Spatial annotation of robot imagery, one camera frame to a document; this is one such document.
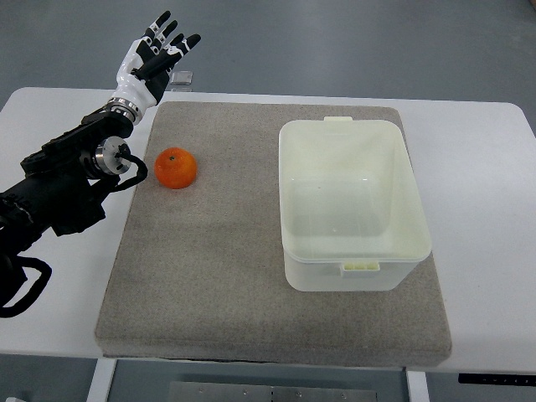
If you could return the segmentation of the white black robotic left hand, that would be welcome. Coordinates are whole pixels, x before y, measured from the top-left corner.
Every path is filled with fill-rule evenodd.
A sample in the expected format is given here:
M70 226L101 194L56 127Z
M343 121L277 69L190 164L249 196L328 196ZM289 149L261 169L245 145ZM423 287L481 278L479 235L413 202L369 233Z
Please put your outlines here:
M116 74L117 87L106 106L138 124L147 109L158 105L173 68L201 37L177 33L169 11L161 14L132 42Z

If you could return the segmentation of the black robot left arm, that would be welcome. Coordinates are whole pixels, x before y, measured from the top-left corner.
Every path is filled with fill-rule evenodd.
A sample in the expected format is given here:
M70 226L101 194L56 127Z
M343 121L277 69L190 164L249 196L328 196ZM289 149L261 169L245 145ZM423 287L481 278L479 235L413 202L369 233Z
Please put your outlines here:
M126 144L139 120L132 106L111 102L24 158L24 179L1 194L2 253L18 255L47 229L70 235L104 219L111 193L147 177Z

